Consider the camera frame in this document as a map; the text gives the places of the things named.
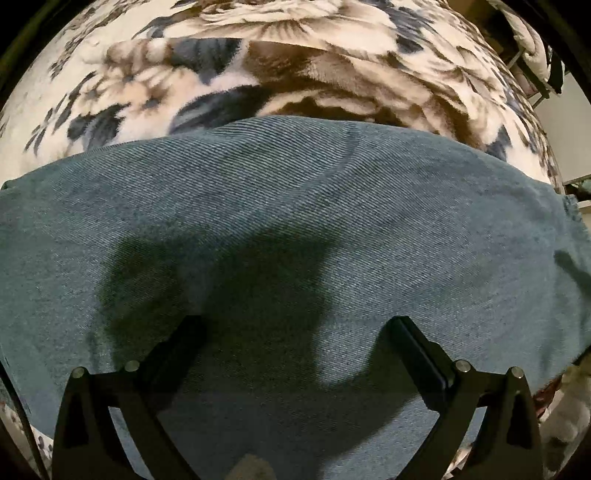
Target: metal pin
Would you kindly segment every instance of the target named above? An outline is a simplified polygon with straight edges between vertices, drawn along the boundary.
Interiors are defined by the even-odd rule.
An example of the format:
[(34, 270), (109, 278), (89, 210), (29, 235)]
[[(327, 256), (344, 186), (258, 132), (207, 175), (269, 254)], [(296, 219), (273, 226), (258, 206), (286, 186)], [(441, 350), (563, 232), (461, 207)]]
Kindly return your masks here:
[(130, 360), (125, 364), (125, 371), (126, 372), (135, 372), (139, 368), (139, 362), (137, 360)]
[(80, 378), (80, 377), (84, 376), (85, 373), (86, 373), (86, 368), (76, 367), (74, 370), (72, 370), (72, 377), (73, 378)]
[(460, 372), (469, 372), (470, 369), (472, 368), (472, 366), (470, 365), (469, 362), (467, 362), (466, 360), (458, 360), (456, 362), (456, 368), (460, 371)]
[(513, 367), (511, 368), (511, 373), (513, 374), (513, 376), (515, 378), (523, 378), (523, 376), (525, 375), (525, 373), (523, 372), (523, 370), (519, 367)]

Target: white wall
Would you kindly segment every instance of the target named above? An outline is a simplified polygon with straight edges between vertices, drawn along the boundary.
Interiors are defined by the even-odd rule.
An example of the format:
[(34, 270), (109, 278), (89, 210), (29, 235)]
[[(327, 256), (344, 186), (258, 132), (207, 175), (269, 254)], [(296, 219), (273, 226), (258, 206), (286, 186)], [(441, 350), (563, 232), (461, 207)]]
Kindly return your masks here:
[(563, 183), (591, 175), (591, 104), (572, 75), (563, 93), (535, 109), (554, 151)]

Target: floral blanket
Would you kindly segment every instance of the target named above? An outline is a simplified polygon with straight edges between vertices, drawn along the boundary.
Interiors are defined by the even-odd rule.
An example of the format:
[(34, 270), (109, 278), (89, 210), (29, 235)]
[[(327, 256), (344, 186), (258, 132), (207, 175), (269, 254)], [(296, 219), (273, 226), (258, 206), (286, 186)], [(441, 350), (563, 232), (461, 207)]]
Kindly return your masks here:
[(93, 148), (263, 115), (425, 130), (557, 184), (525, 95), (446, 0), (97, 0), (2, 110), (0, 183)]

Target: blue denim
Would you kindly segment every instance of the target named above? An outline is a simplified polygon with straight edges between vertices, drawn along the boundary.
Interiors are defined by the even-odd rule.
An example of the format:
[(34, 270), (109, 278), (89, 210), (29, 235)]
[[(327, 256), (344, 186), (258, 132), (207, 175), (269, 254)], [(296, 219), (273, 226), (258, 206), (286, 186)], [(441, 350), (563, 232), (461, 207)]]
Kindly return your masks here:
[(74, 367), (203, 315), (160, 419), (204, 480), (246, 453), (281, 480), (399, 473), (436, 416), (394, 315), (533, 391), (591, 343), (574, 200), (409, 129), (285, 116), (101, 148), (7, 183), (0, 239), (1, 358), (47, 434)]

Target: floral pattern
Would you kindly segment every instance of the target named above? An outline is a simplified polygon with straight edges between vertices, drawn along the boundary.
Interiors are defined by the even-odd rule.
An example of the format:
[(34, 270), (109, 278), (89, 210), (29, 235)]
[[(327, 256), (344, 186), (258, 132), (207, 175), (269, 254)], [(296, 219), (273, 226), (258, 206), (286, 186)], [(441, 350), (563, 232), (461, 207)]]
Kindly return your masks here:
[[(304, 115), (444, 135), (559, 183), (527, 98), (445, 0), (163, 3), (98, 0), (64, 29), (71, 38), (48, 81), (72, 64), (85, 71), (31, 130), (29, 164), (252, 116)], [(162, 15), (122, 41), (102, 38), (144, 4)]]

